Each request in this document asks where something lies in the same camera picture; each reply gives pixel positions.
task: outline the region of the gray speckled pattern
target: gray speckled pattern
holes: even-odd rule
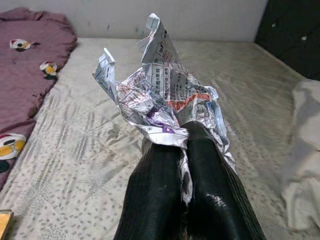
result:
[[[107,47],[116,77],[138,69],[134,39],[80,38],[46,96],[37,124],[0,193],[15,213],[9,240],[112,240],[142,134],[128,125],[92,78]],[[318,230],[286,228],[280,166],[289,150],[293,101],[302,79],[253,43],[175,42],[182,63],[212,85],[231,152],[269,240],[318,240]]]

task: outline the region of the black cabinet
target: black cabinet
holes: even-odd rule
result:
[[[306,78],[320,80],[320,0],[269,0],[255,42]]]

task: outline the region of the paper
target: paper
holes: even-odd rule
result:
[[[181,65],[168,32],[154,13],[148,17],[146,26],[151,32],[138,43],[144,51],[142,68],[125,81],[116,81],[116,63],[105,48],[93,76],[119,107],[123,118],[146,138],[156,144],[181,148],[181,197],[188,204],[193,193],[186,152],[189,134],[180,126],[190,121],[202,123],[234,171],[235,161],[228,152],[217,91],[202,86]]]

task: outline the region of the maroon blanket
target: maroon blanket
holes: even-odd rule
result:
[[[62,14],[0,13],[0,189],[30,135],[77,37]]]

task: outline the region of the white wall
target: white wall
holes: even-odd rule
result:
[[[0,0],[15,7],[65,14],[79,37],[139,38],[156,13],[171,38],[253,41],[267,0]]]

